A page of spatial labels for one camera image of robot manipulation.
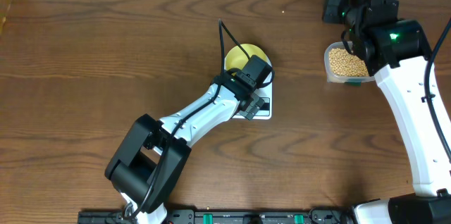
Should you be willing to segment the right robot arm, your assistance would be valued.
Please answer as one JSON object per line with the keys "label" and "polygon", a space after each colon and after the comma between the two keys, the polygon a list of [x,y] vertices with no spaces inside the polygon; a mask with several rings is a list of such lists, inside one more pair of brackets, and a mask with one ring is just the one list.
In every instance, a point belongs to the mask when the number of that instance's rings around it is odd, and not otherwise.
{"label": "right robot arm", "polygon": [[325,0],[322,19],[343,24],[340,46],[362,60],[387,99],[407,150],[411,194],[360,203],[341,223],[449,223],[450,118],[435,79],[437,46],[398,0]]}

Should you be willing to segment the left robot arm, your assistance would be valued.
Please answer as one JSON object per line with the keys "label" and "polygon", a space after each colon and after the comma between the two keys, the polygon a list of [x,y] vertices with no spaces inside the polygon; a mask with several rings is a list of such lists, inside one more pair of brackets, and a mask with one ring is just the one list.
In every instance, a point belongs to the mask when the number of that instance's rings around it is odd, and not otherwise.
{"label": "left robot arm", "polygon": [[164,202],[173,191],[194,144],[234,117],[254,118],[264,105],[257,90],[268,86],[268,73],[233,68],[217,75],[196,101],[160,118],[140,116],[109,161],[105,176],[127,201],[121,218],[162,223]]}

